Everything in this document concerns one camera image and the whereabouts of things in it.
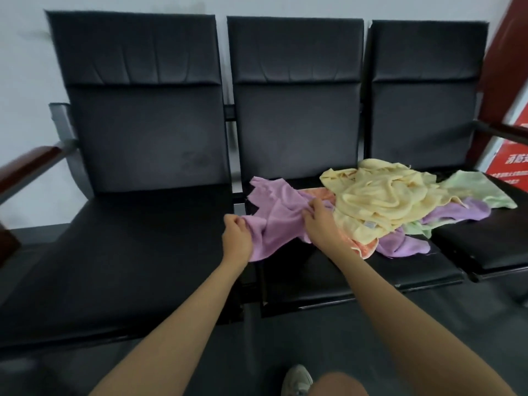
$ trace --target gray floor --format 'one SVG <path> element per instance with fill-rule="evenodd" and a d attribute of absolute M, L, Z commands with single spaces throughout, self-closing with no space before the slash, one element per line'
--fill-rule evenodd
<path fill-rule="evenodd" d="M 0 270 L 0 303 L 30 269 L 39 247 L 26 248 Z M 416 304 L 479 353 L 519 395 L 528 394 L 528 309 L 517 301 L 527 276 L 410 293 Z M 370 395 L 407 395 L 391 359 L 357 303 L 217 326 L 186 394 L 278 395 L 288 367 L 314 378 L 344 371 Z M 122 342 L 0 362 L 0 395 L 85 395 L 137 344 Z"/>

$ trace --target chair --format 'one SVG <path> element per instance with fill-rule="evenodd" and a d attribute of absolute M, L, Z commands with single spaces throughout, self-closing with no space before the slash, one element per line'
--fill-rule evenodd
<path fill-rule="evenodd" d="M 465 160 L 475 130 L 525 143 L 520 128 L 473 120 L 486 38 L 484 22 L 373 21 L 365 57 L 365 155 L 447 177 L 471 169 Z M 528 195 L 490 179 L 518 209 L 433 231 L 433 242 L 473 280 L 528 269 Z"/>
<path fill-rule="evenodd" d="M 49 12 L 94 197 L 0 307 L 0 353 L 145 336 L 222 257 L 214 16 Z M 240 319 L 233 292 L 224 322 Z"/>
<path fill-rule="evenodd" d="M 228 17 L 228 31 L 244 193 L 253 176 L 302 189 L 322 186 L 328 168 L 356 166 L 363 21 Z M 374 253 L 367 261 L 401 290 L 463 281 L 432 250 L 396 260 Z M 257 268 L 265 316 L 354 298 L 338 269 L 299 240 Z"/>

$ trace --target sneaker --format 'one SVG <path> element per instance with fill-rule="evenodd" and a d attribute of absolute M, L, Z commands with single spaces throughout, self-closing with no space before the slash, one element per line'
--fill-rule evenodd
<path fill-rule="evenodd" d="M 294 365 L 284 377 L 280 396 L 306 396 L 313 382 L 305 366 Z"/>

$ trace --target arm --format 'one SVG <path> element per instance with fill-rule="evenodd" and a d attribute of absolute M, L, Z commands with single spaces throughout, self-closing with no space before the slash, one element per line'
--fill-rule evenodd
<path fill-rule="evenodd" d="M 357 301 L 419 395 L 514 395 L 479 356 L 398 292 L 340 240 L 332 213 L 318 199 L 306 230 L 345 275 Z"/>
<path fill-rule="evenodd" d="M 245 221 L 226 215 L 224 222 L 224 257 L 218 268 L 102 379 L 91 396 L 183 394 L 229 291 L 252 252 Z"/>

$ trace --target yellow towel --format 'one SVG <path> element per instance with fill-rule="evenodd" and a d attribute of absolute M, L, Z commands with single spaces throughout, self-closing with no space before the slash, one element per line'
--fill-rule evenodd
<path fill-rule="evenodd" d="M 374 158 L 361 161 L 358 169 L 329 169 L 320 180 L 336 194 L 337 225 L 363 244 L 423 218 L 437 206 L 461 203 L 436 183 L 436 175 Z"/>

